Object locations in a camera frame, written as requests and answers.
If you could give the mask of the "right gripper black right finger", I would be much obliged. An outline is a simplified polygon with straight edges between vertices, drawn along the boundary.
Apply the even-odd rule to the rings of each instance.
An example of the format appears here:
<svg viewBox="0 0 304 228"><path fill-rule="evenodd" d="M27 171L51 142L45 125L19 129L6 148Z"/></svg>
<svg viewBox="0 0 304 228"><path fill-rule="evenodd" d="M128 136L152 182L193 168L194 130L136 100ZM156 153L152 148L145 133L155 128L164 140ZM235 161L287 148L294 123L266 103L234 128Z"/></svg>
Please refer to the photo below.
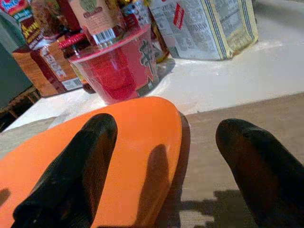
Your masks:
<svg viewBox="0 0 304 228"><path fill-rule="evenodd" d="M304 226L304 166L269 131L225 119L216 144L260 228Z"/></svg>

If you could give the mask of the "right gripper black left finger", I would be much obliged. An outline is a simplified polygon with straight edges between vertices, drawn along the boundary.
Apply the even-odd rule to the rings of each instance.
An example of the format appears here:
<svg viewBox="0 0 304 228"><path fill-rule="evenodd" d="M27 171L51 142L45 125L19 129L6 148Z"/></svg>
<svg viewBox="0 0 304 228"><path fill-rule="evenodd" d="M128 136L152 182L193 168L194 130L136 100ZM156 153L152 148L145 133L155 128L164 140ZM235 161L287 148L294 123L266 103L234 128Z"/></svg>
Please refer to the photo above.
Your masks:
<svg viewBox="0 0 304 228"><path fill-rule="evenodd" d="M89 228L99 206L118 129L110 114L91 117L14 210L14 228Z"/></svg>

